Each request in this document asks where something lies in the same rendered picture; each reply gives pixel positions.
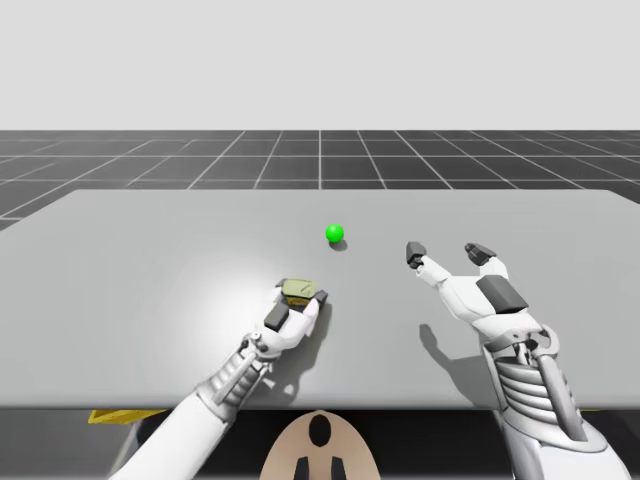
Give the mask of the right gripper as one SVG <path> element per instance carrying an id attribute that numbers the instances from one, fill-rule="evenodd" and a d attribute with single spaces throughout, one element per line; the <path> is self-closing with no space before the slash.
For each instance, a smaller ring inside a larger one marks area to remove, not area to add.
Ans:
<path id="1" fill-rule="evenodd" d="M 452 276 L 417 241 L 407 243 L 406 263 L 419 279 L 439 290 L 441 300 L 456 319 L 489 340 L 510 331 L 540 332 L 541 324 L 528 313 L 528 303 L 507 279 L 507 267 L 497 254 L 479 243 L 467 243 L 464 249 L 479 267 L 481 277 Z"/>

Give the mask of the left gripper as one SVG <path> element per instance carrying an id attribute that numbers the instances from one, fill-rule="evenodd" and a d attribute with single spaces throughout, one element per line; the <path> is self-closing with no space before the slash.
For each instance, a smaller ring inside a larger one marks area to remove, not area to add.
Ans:
<path id="1" fill-rule="evenodd" d="M 296 348 L 304 336 L 310 336 L 328 293 L 319 290 L 304 309 L 290 308 L 277 284 L 257 307 L 252 344 L 256 351 L 285 351 Z"/>

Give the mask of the tan robot part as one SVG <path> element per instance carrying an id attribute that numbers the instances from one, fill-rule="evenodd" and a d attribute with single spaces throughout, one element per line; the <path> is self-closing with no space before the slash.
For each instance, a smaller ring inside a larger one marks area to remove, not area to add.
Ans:
<path id="1" fill-rule="evenodd" d="M 381 480 L 364 438 L 344 418 L 317 410 L 277 437 L 259 480 Z"/>

